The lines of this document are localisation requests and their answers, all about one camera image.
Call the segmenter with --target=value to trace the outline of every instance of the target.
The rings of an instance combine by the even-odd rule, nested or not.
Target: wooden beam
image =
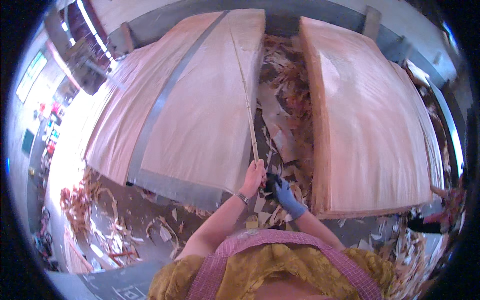
[[[123,38],[125,39],[125,45],[127,46],[128,53],[133,52],[133,40],[132,40],[132,35],[130,34],[130,28],[128,27],[127,22],[123,22],[120,25],[120,30],[123,34]]]

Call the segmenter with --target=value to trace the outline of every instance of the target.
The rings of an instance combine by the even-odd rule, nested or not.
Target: apron
[[[209,254],[198,271],[187,300],[213,300],[227,267],[227,260],[243,250],[263,244],[299,244],[317,248],[345,276],[362,300],[380,300],[382,295],[373,279],[342,252],[333,249],[319,238],[303,232],[275,229],[249,229],[224,240],[215,253]]]

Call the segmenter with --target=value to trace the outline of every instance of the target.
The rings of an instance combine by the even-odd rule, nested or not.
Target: watch
[[[245,202],[245,204],[248,204],[248,198],[245,197],[245,195],[242,194],[241,192],[236,193],[235,196],[239,197],[242,201]]]

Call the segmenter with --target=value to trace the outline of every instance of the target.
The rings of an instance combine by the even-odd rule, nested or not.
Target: window
[[[47,64],[47,59],[43,56],[42,52],[38,52],[33,61],[27,68],[22,81],[17,87],[17,96],[20,98],[22,103],[27,99],[28,93],[33,86],[36,78],[42,71],[43,67]]]

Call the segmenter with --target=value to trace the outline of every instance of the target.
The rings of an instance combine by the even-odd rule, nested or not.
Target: wooden plank
[[[172,88],[142,170],[230,193],[240,188],[251,140],[239,64],[254,109],[264,25],[264,10],[245,9],[229,12],[213,29]]]
[[[109,101],[85,154],[89,166],[125,185],[137,138],[165,82],[190,46],[220,14],[184,19],[160,40],[135,50],[120,63],[113,77],[127,88],[121,90],[107,81]]]
[[[67,265],[68,272],[72,274],[84,274],[92,272],[92,265],[77,250],[77,246],[72,240],[67,229],[65,229],[63,239],[65,246],[65,263]]]
[[[375,43],[377,41],[378,30],[380,29],[381,18],[381,12],[379,12],[372,6],[367,5],[367,14],[365,17],[365,24],[363,25],[362,34],[371,38]]]
[[[123,38],[125,40],[125,45],[127,46],[128,53],[132,53],[133,52],[133,40],[132,40],[132,35],[131,35],[131,32],[130,32],[130,28],[128,27],[128,23],[123,22],[120,25],[120,30],[123,34]]]
[[[375,42],[304,17],[300,33],[314,117],[312,211],[357,217],[430,202],[423,116]]]

